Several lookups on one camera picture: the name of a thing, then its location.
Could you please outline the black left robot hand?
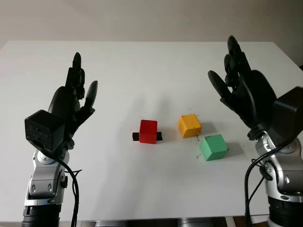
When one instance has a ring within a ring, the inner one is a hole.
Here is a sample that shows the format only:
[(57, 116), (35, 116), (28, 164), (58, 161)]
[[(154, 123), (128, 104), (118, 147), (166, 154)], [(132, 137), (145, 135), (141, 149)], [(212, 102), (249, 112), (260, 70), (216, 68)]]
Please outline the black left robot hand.
[(93, 81), (87, 92), (84, 84), (85, 71), (81, 67), (81, 55), (76, 52), (65, 85), (56, 90), (48, 109), (48, 112), (60, 117), (65, 123), (62, 146), (67, 150), (74, 148), (72, 138), (76, 130), (95, 112), (93, 105), (98, 82)]

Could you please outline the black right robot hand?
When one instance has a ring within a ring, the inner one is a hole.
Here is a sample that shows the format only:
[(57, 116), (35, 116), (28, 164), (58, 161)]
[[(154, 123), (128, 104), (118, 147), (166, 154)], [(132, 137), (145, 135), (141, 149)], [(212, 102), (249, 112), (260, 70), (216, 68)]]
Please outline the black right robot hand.
[(251, 69), (234, 36), (228, 38), (227, 46), (225, 79), (212, 70), (208, 72), (208, 77), (220, 95), (220, 101), (250, 128), (249, 140), (255, 140), (269, 127), (276, 95), (266, 77), (260, 71)]

